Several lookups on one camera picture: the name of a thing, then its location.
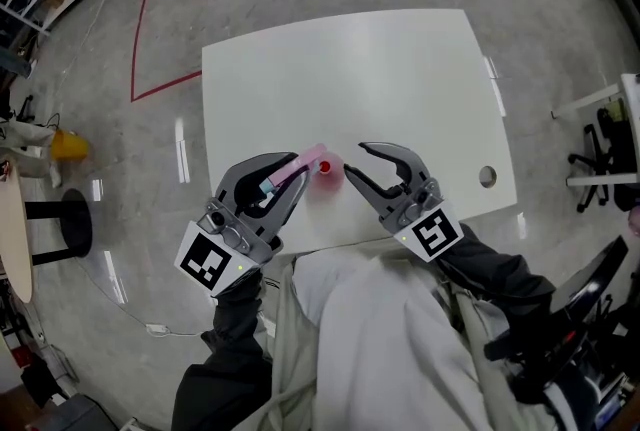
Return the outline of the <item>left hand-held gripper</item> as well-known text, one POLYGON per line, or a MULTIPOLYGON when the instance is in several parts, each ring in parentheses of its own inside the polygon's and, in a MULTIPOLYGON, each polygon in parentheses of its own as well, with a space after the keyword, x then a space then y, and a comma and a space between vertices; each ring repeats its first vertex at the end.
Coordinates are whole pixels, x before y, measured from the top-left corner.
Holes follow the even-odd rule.
POLYGON ((309 184, 310 169, 302 166, 279 184, 270 176, 296 157, 270 152, 231 166, 204 216, 188 224, 174 266, 211 297, 234 288, 282 250, 278 234, 309 184), (235 216, 243 211, 246 221, 235 216))

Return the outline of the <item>person's torso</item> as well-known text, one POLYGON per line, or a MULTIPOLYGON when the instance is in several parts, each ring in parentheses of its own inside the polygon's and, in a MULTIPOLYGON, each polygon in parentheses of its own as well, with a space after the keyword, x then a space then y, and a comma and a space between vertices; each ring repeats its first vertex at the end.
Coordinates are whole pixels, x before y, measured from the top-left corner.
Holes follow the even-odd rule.
POLYGON ((558 431, 485 345, 505 313, 390 240, 291 260, 255 431, 558 431))

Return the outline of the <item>yellow bucket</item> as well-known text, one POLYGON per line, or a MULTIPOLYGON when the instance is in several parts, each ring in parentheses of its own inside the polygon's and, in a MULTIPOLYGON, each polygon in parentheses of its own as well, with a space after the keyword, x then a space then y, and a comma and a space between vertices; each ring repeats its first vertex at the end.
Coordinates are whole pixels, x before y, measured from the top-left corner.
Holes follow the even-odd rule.
POLYGON ((76 134, 59 129, 53 137, 50 153, 57 161, 82 161, 89 155, 89 143, 76 134))

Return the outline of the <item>pink round container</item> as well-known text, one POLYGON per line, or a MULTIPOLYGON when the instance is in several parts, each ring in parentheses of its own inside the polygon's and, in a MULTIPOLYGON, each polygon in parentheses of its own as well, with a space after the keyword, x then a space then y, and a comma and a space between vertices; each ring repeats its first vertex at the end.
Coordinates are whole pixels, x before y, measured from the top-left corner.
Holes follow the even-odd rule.
POLYGON ((325 152, 318 160, 306 195, 309 200, 319 201, 335 197, 345 178, 344 161, 332 152, 325 152))

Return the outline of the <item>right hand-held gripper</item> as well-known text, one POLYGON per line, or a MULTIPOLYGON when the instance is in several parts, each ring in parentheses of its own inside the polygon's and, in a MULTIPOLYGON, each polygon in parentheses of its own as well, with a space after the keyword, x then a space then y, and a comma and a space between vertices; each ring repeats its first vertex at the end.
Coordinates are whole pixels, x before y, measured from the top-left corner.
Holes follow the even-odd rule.
POLYGON ((463 238, 453 206, 430 178, 421 157, 389 142, 361 142, 369 155, 391 162, 400 184, 384 189, 359 168, 344 165, 346 179, 378 213, 383 228, 424 262, 442 255, 463 238))

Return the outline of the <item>grey equipment case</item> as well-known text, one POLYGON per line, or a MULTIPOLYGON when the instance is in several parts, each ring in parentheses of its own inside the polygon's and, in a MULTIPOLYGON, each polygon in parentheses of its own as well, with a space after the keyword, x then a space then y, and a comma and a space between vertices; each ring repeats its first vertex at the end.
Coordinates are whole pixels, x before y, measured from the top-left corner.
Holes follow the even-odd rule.
POLYGON ((63 431, 119 431, 119 427, 94 400, 76 394, 58 407, 63 431))

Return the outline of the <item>black office chair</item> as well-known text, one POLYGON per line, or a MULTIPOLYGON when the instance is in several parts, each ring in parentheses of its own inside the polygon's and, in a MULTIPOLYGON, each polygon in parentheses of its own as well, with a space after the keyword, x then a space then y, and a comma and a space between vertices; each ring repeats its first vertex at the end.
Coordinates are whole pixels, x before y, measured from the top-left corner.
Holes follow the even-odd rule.
MULTIPOLYGON (((592 158, 578 154, 570 154, 568 162, 576 161, 592 169, 595 175, 613 175, 637 170, 634 156, 633 135, 628 120, 614 120, 612 113, 606 108, 597 111, 597 121, 604 139, 609 141, 609 149, 605 152, 600 146, 598 135, 593 124, 584 127, 584 134, 591 138, 593 151, 592 158)), ((598 189, 602 188, 603 196, 598 196, 598 203, 604 206, 609 201, 608 185, 590 186, 586 197, 577 205, 577 212, 583 213, 590 205, 593 198, 598 195, 598 189)), ((631 185, 615 185, 613 200, 615 205, 623 212, 630 211, 636 204, 635 189, 631 185)))

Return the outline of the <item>pink spray bottle cap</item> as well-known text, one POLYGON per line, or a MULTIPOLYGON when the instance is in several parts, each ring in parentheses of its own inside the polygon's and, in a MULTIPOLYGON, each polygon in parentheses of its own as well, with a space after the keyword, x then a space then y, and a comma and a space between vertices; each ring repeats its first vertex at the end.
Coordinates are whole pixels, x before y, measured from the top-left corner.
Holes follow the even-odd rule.
POLYGON ((260 190, 268 195, 274 193, 278 187, 293 177, 299 170, 307 168, 314 175, 317 173, 323 163, 324 155, 327 147, 318 143, 299 154, 293 160, 288 161, 283 167, 277 169, 274 173, 267 176, 259 185, 260 190))

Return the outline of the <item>person's right forearm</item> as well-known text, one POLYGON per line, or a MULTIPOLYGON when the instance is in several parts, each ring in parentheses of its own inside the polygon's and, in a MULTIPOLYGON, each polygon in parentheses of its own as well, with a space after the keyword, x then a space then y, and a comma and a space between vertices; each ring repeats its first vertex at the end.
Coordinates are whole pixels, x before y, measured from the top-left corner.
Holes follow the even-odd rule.
POLYGON ((457 285, 491 302, 508 320, 549 312, 555 286, 529 270, 521 255, 499 253, 463 224, 463 237, 436 259, 457 285))

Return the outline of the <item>black seat chair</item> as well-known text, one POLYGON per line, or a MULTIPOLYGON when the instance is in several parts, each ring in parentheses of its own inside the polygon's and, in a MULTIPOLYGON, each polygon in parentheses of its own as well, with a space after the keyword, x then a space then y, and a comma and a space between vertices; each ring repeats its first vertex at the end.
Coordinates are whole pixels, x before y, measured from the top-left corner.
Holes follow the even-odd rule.
POLYGON ((533 403, 578 354, 588 335, 587 318, 628 253, 622 237, 609 243, 563 285, 540 297, 534 312, 509 321, 509 329, 484 347, 487 359, 520 370, 509 378, 520 402, 533 403))

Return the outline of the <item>white desk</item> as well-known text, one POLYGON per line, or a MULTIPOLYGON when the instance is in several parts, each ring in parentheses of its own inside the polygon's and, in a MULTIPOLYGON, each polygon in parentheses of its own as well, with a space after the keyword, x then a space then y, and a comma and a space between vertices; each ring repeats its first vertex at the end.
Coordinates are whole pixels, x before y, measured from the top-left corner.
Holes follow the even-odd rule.
POLYGON ((553 119, 557 119, 561 116, 571 114, 581 108, 606 99, 613 99, 614 97, 621 97, 624 101, 624 108, 626 110, 633 135, 634 156, 637 170, 635 172, 613 175, 568 177, 566 179, 567 187, 640 184, 640 73, 623 73, 620 76, 619 83, 607 86, 606 88, 585 97, 563 104, 556 109, 553 109, 551 111, 551 116, 553 119))

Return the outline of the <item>person's left forearm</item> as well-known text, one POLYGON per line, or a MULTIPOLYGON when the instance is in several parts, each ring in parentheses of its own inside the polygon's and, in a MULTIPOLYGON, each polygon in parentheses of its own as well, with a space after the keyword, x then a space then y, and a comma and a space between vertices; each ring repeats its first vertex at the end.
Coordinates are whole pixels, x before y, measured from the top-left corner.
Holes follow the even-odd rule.
POLYGON ((211 354, 179 384, 171 431, 231 431, 271 396, 272 363, 255 339, 262 274, 247 274, 218 298, 213 328, 200 338, 211 354))

